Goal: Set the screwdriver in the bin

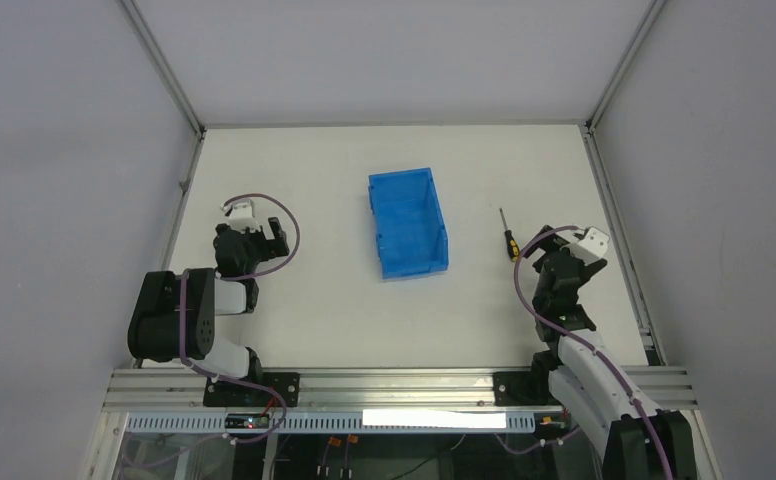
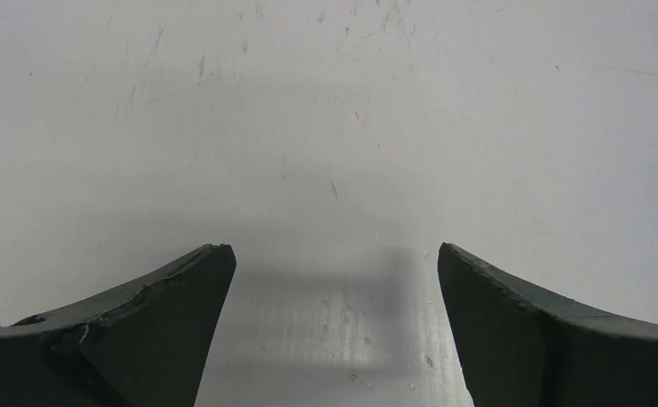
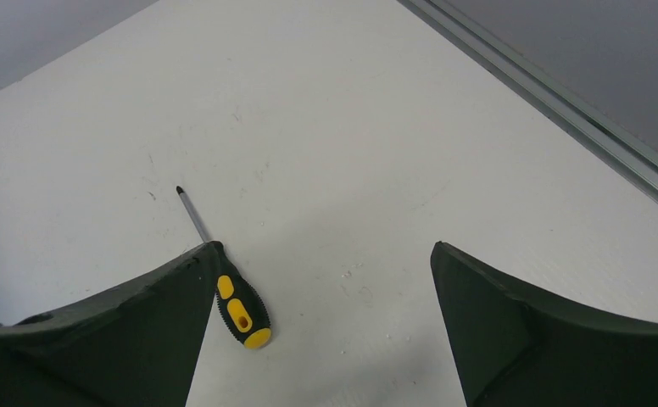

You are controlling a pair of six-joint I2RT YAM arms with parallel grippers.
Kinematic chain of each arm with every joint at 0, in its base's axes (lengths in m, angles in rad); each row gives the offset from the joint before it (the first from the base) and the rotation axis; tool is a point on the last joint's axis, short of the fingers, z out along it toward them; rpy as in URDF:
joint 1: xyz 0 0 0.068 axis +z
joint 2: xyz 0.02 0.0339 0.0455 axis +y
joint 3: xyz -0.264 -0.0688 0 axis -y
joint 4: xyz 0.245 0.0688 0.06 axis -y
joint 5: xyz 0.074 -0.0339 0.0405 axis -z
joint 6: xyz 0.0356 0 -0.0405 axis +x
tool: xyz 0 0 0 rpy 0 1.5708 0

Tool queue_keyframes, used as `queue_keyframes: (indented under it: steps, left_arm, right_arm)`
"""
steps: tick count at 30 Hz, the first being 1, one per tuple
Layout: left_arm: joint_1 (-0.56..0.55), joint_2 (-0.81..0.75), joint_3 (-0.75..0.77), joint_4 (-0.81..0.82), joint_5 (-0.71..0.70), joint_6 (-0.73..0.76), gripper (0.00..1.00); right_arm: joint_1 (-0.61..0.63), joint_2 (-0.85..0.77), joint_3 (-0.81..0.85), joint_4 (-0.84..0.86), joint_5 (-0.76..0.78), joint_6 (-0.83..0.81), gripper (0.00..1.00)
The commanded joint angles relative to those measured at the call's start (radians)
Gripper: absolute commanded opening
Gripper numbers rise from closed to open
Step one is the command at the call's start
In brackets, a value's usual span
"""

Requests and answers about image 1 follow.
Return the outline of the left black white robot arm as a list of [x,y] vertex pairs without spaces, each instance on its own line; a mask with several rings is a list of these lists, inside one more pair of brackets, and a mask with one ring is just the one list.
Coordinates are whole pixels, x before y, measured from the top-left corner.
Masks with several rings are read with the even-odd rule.
[[145,274],[127,331],[131,355],[165,363],[179,360],[213,378],[262,384],[264,372],[251,348],[218,337],[216,318],[252,314],[260,288],[253,275],[260,264],[290,255],[278,218],[262,227],[221,223],[212,241],[216,265]]

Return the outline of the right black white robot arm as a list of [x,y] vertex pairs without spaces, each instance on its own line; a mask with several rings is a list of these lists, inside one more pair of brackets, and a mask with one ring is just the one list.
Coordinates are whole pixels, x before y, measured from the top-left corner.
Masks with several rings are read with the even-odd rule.
[[694,479],[692,430],[679,411],[652,400],[613,358],[579,301],[607,265],[609,236],[595,227],[543,227],[516,255],[535,252],[538,280],[521,302],[552,360],[547,387],[602,460],[605,479]]

